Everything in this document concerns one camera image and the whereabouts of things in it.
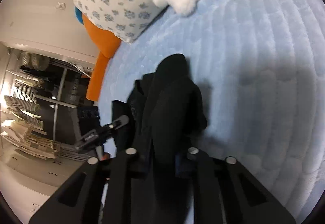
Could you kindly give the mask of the person left hand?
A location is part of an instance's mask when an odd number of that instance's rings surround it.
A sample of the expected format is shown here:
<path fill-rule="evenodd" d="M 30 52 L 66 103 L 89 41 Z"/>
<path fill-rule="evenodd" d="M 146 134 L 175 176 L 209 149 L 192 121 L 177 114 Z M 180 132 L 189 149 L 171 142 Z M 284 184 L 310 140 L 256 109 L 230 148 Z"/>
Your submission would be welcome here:
<path fill-rule="evenodd" d="M 107 152 L 104 152 L 104 146 L 99 145 L 95 148 L 95 151 L 97 153 L 97 157 L 100 161 L 108 160 L 111 158 L 111 155 Z"/>

